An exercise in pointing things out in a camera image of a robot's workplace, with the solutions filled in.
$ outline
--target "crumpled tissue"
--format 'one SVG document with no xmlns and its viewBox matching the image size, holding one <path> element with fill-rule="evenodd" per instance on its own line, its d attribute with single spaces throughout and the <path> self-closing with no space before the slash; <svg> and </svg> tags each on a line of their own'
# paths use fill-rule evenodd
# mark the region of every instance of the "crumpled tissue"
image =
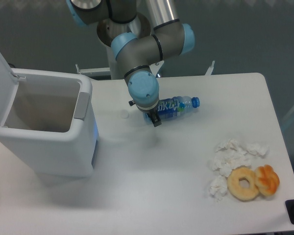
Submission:
<svg viewBox="0 0 294 235">
<path fill-rule="evenodd" d="M 251 166 L 251 159 L 233 149 L 227 149 L 217 153 L 213 164 L 212 170 L 219 170 L 219 174 L 228 177 L 233 169 L 240 166 Z"/>
<path fill-rule="evenodd" d="M 259 157 L 265 157 L 269 152 L 268 145 L 260 145 L 259 143 L 246 144 L 246 150 L 249 154 Z"/>
<path fill-rule="evenodd" d="M 220 201 L 227 193 L 226 178 L 219 175 L 214 179 L 210 184 L 209 193 L 214 196 L 216 201 Z"/>
<path fill-rule="evenodd" d="M 226 177 L 232 170 L 241 166 L 251 166 L 253 156 L 265 157 L 269 147 L 259 143 L 242 144 L 236 139 L 228 139 L 219 143 L 215 152 L 211 168 L 213 171 L 218 170 L 220 176 L 211 183 L 209 193 L 220 201 L 227 193 Z"/>
</svg>

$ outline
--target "plastic water bottle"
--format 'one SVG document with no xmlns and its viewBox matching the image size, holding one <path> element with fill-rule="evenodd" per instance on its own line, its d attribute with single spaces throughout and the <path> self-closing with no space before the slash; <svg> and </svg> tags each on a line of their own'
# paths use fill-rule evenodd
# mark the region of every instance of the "plastic water bottle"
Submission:
<svg viewBox="0 0 294 235">
<path fill-rule="evenodd" d="M 165 120 L 191 113 L 199 106 L 200 101 L 198 97 L 175 96 L 170 99 L 161 99 L 157 111 L 159 118 Z M 145 114 L 145 120 L 150 121 L 147 114 Z"/>
</svg>

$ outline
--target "blue bottle cap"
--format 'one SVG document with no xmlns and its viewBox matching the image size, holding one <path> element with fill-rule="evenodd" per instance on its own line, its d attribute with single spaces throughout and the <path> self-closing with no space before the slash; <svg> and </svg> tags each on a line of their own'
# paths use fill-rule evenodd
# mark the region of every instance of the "blue bottle cap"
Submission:
<svg viewBox="0 0 294 235">
<path fill-rule="evenodd" d="M 193 108 L 197 108 L 200 106 L 200 100 L 198 97 L 193 97 L 192 98 L 192 105 L 193 105 Z"/>
</svg>

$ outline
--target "white trash bin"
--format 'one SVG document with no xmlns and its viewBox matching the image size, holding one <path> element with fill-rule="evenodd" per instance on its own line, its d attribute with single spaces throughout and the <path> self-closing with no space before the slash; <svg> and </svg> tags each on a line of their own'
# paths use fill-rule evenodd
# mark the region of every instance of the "white trash bin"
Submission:
<svg viewBox="0 0 294 235">
<path fill-rule="evenodd" d="M 36 172 L 89 176 L 98 129 L 84 75 L 11 69 L 0 54 L 0 142 Z"/>
</svg>

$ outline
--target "metal pole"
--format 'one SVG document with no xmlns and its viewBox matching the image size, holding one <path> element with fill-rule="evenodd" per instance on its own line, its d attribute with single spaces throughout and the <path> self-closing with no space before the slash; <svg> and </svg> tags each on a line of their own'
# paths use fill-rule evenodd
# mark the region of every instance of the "metal pole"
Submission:
<svg viewBox="0 0 294 235">
<path fill-rule="evenodd" d="M 154 27 L 178 19 L 174 0 L 146 0 Z"/>
</svg>

